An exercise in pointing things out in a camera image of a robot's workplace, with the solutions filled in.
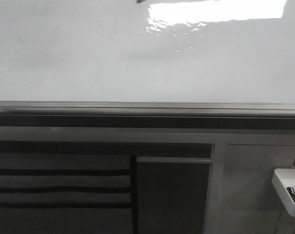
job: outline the black stripe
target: black stripe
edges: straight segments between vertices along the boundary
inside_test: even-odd
[[[127,209],[131,203],[6,203],[0,202],[3,208],[18,209],[53,209],[53,208],[98,208],[98,209]]]
[[[0,188],[0,193],[54,193],[54,192],[81,192],[81,193],[130,193],[130,187],[104,188],[104,187],[81,187],[81,186],[55,186],[40,188]]]
[[[0,176],[128,176],[130,170],[0,169]]]
[[[133,234],[138,234],[137,156],[130,156],[131,213]]]

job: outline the striped fabric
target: striped fabric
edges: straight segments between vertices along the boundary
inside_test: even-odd
[[[0,234],[136,233],[131,160],[0,154]]]

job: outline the white plastic holder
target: white plastic holder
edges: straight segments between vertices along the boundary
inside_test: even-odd
[[[272,184],[279,198],[283,202],[287,212],[295,217],[295,202],[291,198],[287,187],[293,187],[295,191],[295,169],[276,168],[272,178]]]

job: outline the whiteboard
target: whiteboard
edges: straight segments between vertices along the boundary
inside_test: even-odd
[[[295,0],[1,0],[0,100],[295,103]]]

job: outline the white board surface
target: white board surface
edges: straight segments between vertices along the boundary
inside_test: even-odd
[[[0,100],[295,103],[295,0],[0,0]]]

